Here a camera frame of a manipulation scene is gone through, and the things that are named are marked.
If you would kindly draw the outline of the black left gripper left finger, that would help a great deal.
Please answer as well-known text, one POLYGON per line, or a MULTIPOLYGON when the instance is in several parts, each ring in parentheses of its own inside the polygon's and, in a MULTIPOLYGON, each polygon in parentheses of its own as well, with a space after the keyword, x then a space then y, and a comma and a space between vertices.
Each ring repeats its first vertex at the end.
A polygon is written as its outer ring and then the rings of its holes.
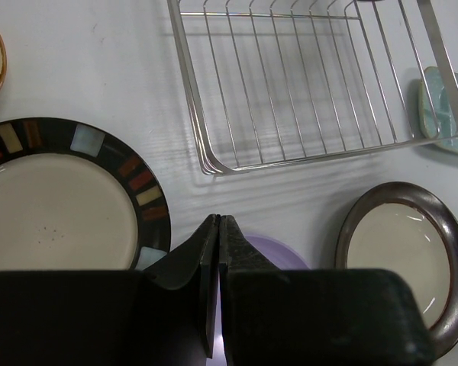
POLYGON ((218 294, 218 215, 210 214, 147 276, 144 358, 210 358, 218 294))

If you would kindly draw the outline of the brown rimmed cream plate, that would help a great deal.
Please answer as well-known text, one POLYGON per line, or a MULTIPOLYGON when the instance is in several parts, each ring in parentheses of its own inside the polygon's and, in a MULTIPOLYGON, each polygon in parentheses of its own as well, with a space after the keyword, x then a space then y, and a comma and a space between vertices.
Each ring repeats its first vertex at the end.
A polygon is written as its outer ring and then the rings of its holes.
POLYGON ((436 195, 391 181, 363 194, 337 237, 336 268, 381 268, 411 288, 439 356, 458 343, 458 221, 436 195))

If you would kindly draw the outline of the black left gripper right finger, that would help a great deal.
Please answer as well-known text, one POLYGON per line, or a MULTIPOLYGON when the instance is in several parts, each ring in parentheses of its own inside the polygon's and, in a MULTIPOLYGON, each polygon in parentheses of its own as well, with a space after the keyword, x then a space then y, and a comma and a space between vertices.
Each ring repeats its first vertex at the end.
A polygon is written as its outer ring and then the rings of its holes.
POLYGON ((222 216, 219 225, 219 268, 221 271, 276 271, 279 269, 250 244, 231 215, 222 216))

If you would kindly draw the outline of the teal rectangular ceramic plate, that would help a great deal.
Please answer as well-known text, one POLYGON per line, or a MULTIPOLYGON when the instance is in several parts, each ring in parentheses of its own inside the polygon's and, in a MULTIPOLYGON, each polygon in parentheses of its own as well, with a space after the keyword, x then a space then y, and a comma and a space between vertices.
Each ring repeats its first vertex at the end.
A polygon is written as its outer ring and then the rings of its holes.
POLYGON ((456 121, 443 86, 440 71, 436 66, 424 70, 425 82, 418 92, 419 128, 428 139, 437 138, 436 145, 450 153, 458 154, 456 121))

